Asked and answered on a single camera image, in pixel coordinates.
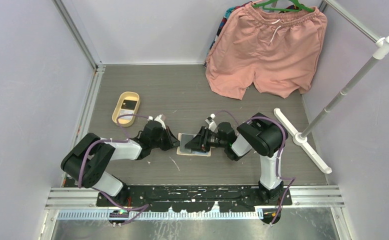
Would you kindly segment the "beige leather card holder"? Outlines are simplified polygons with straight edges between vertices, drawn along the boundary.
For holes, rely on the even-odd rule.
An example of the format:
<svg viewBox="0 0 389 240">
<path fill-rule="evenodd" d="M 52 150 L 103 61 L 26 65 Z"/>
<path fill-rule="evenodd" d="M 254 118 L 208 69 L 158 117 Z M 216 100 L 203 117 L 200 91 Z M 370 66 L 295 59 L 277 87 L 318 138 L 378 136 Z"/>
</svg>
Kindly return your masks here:
<svg viewBox="0 0 389 240">
<path fill-rule="evenodd" d="M 189 133 L 179 133 L 178 141 L 179 146 L 177 147 L 176 154 L 181 156 L 192 156 L 192 157 L 210 157 L 212 155 L 212 151 L 201 151 L 193 148 L 186 147 L 186 144 L 191 141 L 196 135 Z"/>
</svg>

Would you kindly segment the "beige oval plastic tray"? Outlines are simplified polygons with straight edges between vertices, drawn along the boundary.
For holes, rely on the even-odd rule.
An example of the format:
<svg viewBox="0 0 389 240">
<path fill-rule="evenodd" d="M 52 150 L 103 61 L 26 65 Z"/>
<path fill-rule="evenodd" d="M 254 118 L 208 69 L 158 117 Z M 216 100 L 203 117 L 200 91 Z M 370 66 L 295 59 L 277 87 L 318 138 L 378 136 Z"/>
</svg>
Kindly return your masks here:
<svg viewBox="0 0 389 240">
<path fill-rule="evenodd" d="M 111 119 L 117 126 L 129 127 L 134 123 L 139 107 L 140 95 L 125 91 L 119 96 Z"/>
</svg>

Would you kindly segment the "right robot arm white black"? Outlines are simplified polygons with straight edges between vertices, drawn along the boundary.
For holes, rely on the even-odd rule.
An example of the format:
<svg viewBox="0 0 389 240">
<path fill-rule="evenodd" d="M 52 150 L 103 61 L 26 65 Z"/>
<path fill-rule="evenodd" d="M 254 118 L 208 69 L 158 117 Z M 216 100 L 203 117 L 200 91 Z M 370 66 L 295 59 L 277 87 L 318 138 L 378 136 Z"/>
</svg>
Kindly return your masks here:
<svg viewBox="0 0 389 240">
<path fill-rule="evenodd" d="M 208 117 L 208 125 L 201 127 L 183 147 L 199 153 L 207 153 L 211 148 L 222 148 L 232 161 L 240 160 L 251 150 L 256 151 L 261 169 L 259 196 L 265 205 L 273 205 L 284 190 L 280 157 L 288 137 L 285 128 L 259 112 L 237 128 L 233 128 L 229 122 L 217 124 L 214 118 L 214 114 Z"/>
</svg>

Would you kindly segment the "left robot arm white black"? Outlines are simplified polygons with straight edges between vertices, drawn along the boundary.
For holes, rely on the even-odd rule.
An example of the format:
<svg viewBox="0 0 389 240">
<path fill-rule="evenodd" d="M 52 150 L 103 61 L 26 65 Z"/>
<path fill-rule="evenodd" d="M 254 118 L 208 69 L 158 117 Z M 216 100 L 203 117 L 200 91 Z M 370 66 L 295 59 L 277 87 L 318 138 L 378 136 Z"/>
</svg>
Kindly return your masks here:
<svg viewBox="0 0 389 240">
<path fill-rule="evenodd" d="M 179 145 L 180 141 L 167 125 L 150 120 L 136 137 L 128 140 L 86 134 L 64 157 L 60 168 L 75 179 L 80 188 L 93 188 L 105 193 L 111 203 L 121 207 L 129 198 L 127 187 L 123 181 L 107 173 L 108 164 L 116 160 L 142 160 L 153 149 L 168 151 Z"/>
</svg>

